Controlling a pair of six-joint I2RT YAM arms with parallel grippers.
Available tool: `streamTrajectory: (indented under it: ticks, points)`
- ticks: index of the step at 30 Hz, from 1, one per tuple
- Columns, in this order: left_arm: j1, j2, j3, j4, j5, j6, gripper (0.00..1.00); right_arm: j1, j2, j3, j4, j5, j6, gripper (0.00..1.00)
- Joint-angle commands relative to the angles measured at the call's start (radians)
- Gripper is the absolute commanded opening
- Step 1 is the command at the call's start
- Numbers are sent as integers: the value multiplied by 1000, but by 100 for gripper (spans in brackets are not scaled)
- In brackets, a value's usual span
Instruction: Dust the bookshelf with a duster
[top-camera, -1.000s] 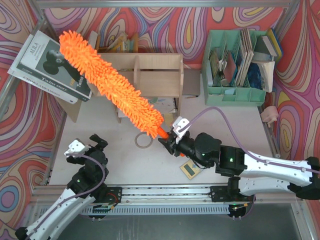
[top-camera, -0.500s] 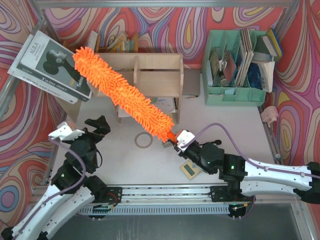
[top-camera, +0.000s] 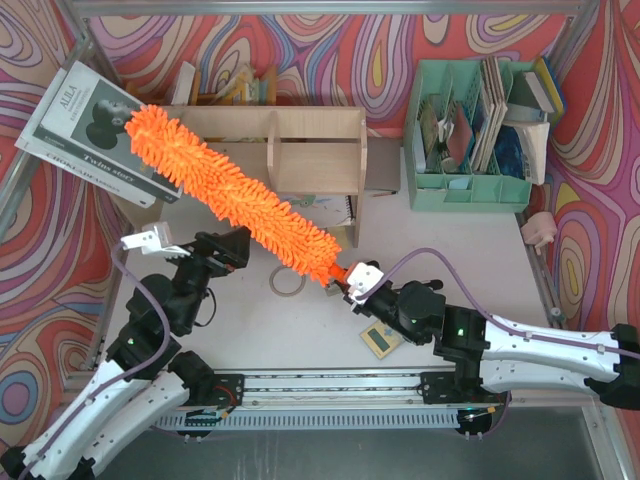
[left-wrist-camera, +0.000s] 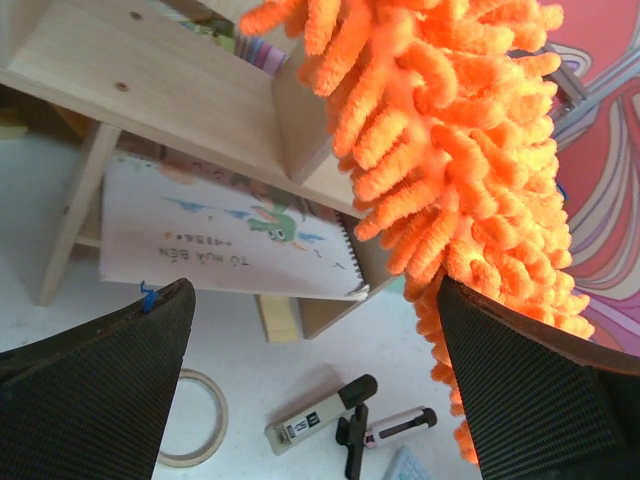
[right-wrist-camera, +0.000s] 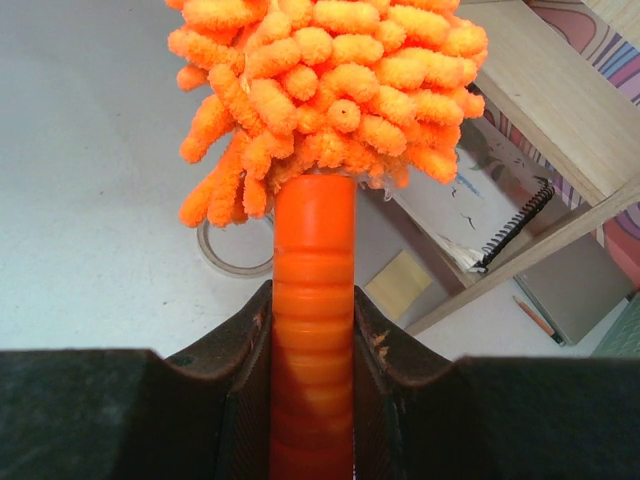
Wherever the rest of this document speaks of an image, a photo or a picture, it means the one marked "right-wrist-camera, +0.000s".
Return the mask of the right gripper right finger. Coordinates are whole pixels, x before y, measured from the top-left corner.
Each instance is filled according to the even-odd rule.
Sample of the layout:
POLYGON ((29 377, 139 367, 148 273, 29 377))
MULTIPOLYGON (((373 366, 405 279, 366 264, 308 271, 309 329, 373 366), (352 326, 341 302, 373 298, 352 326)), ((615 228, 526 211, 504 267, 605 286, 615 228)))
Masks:
POLYGON ((635 479, 639 363, 449 361, 362 291, 354 314, 359 479, 635 479))

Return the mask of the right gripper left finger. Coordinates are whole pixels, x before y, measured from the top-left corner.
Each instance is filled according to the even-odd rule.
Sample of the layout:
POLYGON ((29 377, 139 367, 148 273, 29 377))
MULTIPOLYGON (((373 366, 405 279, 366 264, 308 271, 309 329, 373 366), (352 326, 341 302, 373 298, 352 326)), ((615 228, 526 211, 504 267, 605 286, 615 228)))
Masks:
POLYGON ((270 283, 174 355, 5 351, 5 479, 265 479, 270 283))

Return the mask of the clear tape roll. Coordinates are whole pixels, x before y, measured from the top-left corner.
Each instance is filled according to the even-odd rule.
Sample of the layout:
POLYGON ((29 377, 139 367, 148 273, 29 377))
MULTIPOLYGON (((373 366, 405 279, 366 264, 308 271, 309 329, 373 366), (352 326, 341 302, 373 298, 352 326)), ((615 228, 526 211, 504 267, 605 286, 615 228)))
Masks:
POLYGON ((206 262, 224 275, 233 278, 257 278, 269 273, 273 267, 273 257, 253 266, 240 266, 229 263, 220 258, 209 239, 209 230, 212 224, 205 219, 196 228, 196 240, 198 248, 206 262))

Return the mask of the orange microfiber duster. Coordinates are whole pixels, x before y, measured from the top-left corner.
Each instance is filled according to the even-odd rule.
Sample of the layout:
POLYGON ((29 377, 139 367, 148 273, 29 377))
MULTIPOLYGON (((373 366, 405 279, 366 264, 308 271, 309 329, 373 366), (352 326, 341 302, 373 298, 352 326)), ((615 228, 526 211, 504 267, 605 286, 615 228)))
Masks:
POLYGON ((197 227, 274 218, 269 475, 354 470, 356 185, 449 183, 488 35, 455 1, 174 1, 183 91, 209 86, 181 144, 214 169, 183 202, 197 227))

